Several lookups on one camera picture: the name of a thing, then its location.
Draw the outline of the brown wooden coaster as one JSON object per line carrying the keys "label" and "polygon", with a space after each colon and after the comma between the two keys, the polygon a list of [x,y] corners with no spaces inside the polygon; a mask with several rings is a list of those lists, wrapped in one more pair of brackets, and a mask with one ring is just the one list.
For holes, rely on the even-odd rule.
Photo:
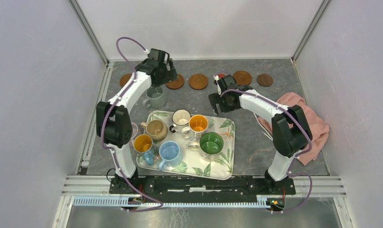
{"label": "brown wooden coaster", "polygon": [[252,75],[244,70],[236,71],[233,77],[239,86],[248,86],[252,82]]}
{"label": "brown wooden coaster", "polygon": [[131,77],[132,77],[132,74],[123,75],[119,80],[120,87],[123,88],[131,80]]}
{"label": "brown wooden coaster", "polygon": [[194,74],[189,79],[189,85],[195,90],[202,90],[208,86],[208,78],[203,74]]}
{"label": "brown wooden coaster", "polygon": [[177,75],[177,80],[166,83],[166,87],[171,90],[180,89],[185,83],[184,77],[181,74]]}

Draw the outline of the grey green ribbed mug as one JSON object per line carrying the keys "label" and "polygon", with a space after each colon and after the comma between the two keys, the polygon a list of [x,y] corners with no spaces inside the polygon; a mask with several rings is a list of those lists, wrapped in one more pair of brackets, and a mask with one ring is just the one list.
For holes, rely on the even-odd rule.
{"label": "grey green ribbed mug", "polygon": [[143,100],[142,104],[146,108],[161,108],[167,102],[166,94],[162,87],[151,87],[146,90],[147,98]]}

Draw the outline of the dark walnut coaster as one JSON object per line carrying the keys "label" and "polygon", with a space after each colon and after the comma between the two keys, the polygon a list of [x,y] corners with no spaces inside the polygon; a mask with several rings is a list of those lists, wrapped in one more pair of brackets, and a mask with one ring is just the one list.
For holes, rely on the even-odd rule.
{"label": "dark walnut coaster", "polygon": [[273,84],[273,78],[268,74],[260,74],[257,76],[257,83],[263,87],[269,87]]}

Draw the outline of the white mug green inside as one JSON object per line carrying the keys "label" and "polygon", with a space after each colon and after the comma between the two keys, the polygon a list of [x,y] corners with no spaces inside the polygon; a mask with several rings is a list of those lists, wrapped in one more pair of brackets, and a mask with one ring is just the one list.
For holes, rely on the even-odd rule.
{"label": "white mug green inside", "polygon": [[214,162],[219,158],[224,147],[221,135],[215,132],[205,133],[199,141],[199,154],[204,161]]}

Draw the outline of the leaf patterned serving tray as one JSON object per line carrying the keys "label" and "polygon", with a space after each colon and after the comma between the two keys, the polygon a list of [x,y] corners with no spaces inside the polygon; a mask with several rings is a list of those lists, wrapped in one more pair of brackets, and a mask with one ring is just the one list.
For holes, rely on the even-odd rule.
{"label": "leaf patterned serving tray", "polygon": [[183,159],[177,166],[166,166],[163,169],[164,172],[202,176],[216,180],[226,180],[232,176],[236,125],[231,119],[212,116],[207,116],[207,119],[207,131],[221,135],[224,140],[224,147],[219,153],[219,158],[216,161],[207,162],[201,158],[196,149],[187,148],[187,139],[183,139],[178,133],[168,133],[165,140],[156,143],[156,145],[161,146],[166,141],[175,141],[183,152]]}

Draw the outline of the pink drawstring cloth bag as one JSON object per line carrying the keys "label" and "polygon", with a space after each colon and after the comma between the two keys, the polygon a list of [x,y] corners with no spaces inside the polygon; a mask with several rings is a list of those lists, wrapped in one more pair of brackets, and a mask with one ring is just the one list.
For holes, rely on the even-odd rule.
{"label": "pink drawstring cloth bag", "polygon": [[286,106],[298,105],[303,109],[312,133],[312,149],[308,153],[301,155],[299,161],[303,165],[307,165],[309,162],[316,160],[329,137],[329,126],[306,104],[302,96],[294,92],[284,94],[277,100],[277,103]]}

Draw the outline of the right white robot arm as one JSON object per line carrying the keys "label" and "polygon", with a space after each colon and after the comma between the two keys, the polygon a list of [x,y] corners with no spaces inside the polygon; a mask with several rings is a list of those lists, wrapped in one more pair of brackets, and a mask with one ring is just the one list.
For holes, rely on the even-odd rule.
{"label": "right white robot arm", "polygon": [[239,86],[232,75],[214,75],[214,84],[217,91],[208,98],[216,115],[242,108],[271,124],[276,153],[264,174],[264,188],[270,194],[278,193],[290,176],[293,161],[312,148],[312,133],[303,109],[279,104],[248,85]]}

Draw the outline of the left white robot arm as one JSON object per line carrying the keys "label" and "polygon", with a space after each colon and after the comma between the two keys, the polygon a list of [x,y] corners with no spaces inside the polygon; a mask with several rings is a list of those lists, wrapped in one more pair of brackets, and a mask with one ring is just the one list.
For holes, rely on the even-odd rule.
{"label": "left white robot arm", "polygon": [[177,72],[169,53],[153,48],[147,58],[135,66],[127,84],[110,100],[99,101],[96,105],[97,136],[102,146],[111,152],[115,173],[123,178],[121,187],[127,193],[135,193],[139,188],[139,180],[133,177],[137,169],[129,146],[130,112],[146,90],[176,79]]}

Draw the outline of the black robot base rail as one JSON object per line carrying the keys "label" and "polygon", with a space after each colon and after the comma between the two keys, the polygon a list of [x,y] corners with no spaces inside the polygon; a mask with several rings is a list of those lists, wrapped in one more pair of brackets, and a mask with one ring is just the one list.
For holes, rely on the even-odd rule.
{"label": "black robot base rail", "polygon": [[291,178],[281,183],[270,183],[259,176],[232,176],[214,180],[194,176],[134,176],[127,183],[115,175],[107,179],[109,193],[129,194],[146,203],[242,203],[256,202],[258,196],[281,198],[296,194]]}

